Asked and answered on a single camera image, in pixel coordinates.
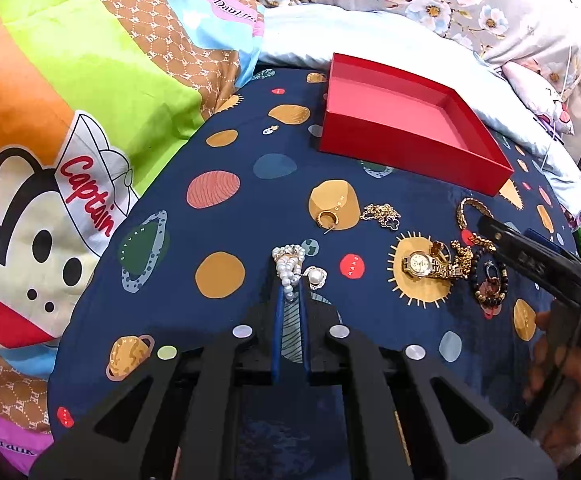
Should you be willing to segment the person's right hand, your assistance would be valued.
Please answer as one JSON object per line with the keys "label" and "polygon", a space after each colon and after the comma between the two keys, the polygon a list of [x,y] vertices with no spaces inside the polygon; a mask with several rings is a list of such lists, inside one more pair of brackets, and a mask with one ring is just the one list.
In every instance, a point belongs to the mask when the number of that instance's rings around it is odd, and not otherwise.
{"label": "person's right hand", "polygon": [[581,455],[581,348],[557,347],[554,359],[564,379],[557,395],[562,406],[545,430],[541,448],[557,468],[564,468]]}

